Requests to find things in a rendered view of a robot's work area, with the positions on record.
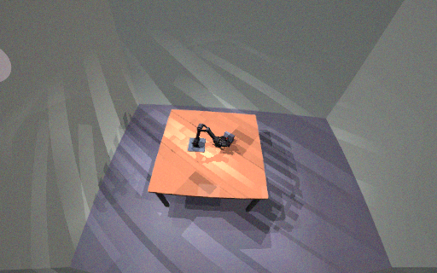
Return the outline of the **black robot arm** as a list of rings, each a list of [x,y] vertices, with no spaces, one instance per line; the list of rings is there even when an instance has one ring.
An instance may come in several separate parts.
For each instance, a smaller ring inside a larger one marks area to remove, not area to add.
[[[206,128],[205,130],[202,129],[203,126]],[[196,136],[195,136],[195,138],[192,141],[193,148],[197,148],[198,147],[198,143],[199,143],[199,141],[201,139],[199,137],[201,132],[207,132],[207,134],[212,138],[216,148],[228,147],[228,145],[229,145],[229,143],[225,141],[226,140],[225,136],[221,136],[220,138],[218,138],[217,136],[215,136],[213,134],[213,132],[210,130],[209,127],[207,127],[206,125],[204,125],[202,123],[198,124],[196,130],[197,130]]]

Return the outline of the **grey sloped panel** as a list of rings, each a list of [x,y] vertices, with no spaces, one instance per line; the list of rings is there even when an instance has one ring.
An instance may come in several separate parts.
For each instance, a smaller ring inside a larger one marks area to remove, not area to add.
[[[229,133],[228,131],[226,131],[224,133],[223,137],[226,137],[226,138],[228,137],[227,141],[233,143],[235,135],[233,135],[233,134]]]

